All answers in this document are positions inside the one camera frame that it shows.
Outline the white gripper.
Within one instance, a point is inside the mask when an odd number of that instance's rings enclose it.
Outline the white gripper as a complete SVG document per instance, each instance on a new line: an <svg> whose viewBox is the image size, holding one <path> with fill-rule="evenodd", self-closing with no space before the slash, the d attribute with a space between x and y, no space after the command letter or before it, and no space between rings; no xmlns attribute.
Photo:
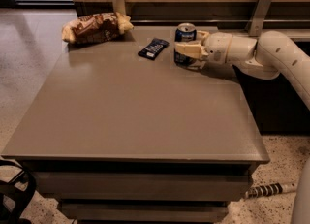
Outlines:
<svg viewBox="0 0 310 224"><path fill-rule="evenodd" d="M233 35L217 32L209 35L208 31L198 30L197 40L205 39L203 45L199 42L176 42L175 51L193 59L205 59L207 62L225 64L229 45Z"/></svg>

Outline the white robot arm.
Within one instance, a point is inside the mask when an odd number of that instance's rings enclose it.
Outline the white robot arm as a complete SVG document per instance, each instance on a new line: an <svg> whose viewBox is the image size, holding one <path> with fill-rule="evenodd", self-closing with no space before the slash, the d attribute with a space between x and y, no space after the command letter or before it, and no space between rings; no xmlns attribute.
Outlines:
<svg viewBox="0 0 310 224"><path fill-rule="evenodd" d="M242 73L261 80L282 75L310 109L310 58L292 39L277 31L257 38L229 33L201 32L191 42L177 42L176 51L194 60L234 65ZM282 203L267 201L251 213L243 200L229 206L229 215L217 224L310 224L310 158L299 163L296 181L287 188L293 194L290 211L281 216Z"/></svg>

